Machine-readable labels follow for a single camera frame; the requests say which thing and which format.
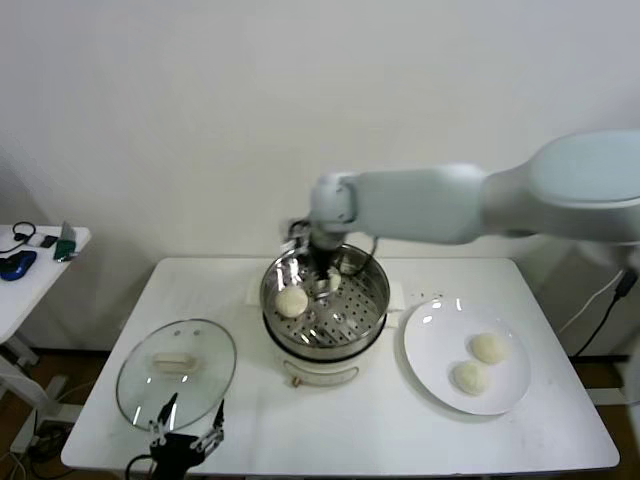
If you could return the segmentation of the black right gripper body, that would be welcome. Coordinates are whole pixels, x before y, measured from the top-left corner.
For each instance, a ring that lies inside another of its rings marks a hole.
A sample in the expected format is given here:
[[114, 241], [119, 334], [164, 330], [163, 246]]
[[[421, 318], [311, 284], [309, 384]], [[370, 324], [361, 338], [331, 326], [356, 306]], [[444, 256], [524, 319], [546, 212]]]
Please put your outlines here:
[[344, 234], [311, 234], [309, 237], [309, 255], [319, 280], [329, 279], [329, 269], [336, 252], [344, 243]]

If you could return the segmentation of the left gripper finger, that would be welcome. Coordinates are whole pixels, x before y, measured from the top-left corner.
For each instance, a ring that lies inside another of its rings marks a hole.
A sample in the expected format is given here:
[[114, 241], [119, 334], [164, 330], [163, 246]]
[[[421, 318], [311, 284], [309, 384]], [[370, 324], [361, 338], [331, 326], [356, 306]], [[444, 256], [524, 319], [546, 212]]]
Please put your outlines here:
[[198, 450], [216, 450], [224, 441], [224, 405], [225, 400], [222, 399], [211, 427], [198, 440]]
[[148, 422], [149, 432], [151, 435], [151, 446], [161, 446], [166, 444], [166, 435], [168, 433], [167, 425], [171, 419], [173, 407], [176, 405], [177, 398], [178, 393], [174, 392], [168, 402], [161, 407], [157, 417]]

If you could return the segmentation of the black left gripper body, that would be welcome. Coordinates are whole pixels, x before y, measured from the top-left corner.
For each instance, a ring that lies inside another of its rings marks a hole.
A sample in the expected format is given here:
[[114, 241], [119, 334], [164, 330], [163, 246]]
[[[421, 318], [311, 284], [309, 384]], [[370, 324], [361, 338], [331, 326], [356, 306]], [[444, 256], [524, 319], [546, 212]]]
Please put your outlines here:
[[169, 433], [165, 443], [154, 440], [150, 444], [150, 455], [155, 462], [152, 480], [183, 480], [191, 467], [200, 464], [200, 452], [191, 444], [196, 436]]

